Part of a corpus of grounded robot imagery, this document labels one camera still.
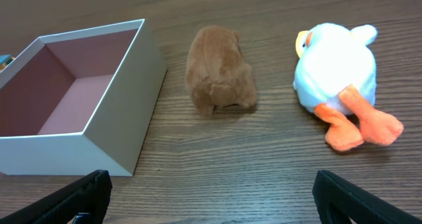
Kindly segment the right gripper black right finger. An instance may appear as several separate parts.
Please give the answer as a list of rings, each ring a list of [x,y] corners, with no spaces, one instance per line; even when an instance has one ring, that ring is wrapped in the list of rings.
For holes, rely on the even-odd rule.
[[[323,224],[421,224],[415,216],[328,170],[317,172],[313,198]]]

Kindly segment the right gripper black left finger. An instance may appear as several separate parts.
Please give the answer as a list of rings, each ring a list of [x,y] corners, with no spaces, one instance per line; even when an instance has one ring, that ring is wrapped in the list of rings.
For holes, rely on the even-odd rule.
[[[97,170],[1,218],[1,224],[102,224],[112,188],[108,171]]]

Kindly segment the brown plush toy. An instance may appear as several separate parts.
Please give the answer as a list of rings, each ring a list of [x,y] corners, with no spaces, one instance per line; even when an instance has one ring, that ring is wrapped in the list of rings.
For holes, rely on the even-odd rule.
[[[198,31],[187,55],[185,87],[203,117],[217,107],[256,105],[253,69],[244,61],[235,31],[222,26]]]

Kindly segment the white plush duck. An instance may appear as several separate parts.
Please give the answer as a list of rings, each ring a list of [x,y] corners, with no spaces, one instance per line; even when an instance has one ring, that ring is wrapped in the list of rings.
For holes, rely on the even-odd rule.
[[[375,109],[377,63],[369,45],[377,29],[322,23],[298,33],[293,89],[300,104],[329,124],[326,142],[346,152],[364,142],[391,145],[404,125]]]

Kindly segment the yellow toy truck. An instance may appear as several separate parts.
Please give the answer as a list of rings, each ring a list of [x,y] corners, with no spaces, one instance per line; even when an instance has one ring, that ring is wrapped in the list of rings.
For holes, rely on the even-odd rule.
[[[0,56],[0,70],[3,70],[4,68],[6,68],[7,65],[10,64],[14,59],[15,57],[13,57],[12,55],[1,55]]]

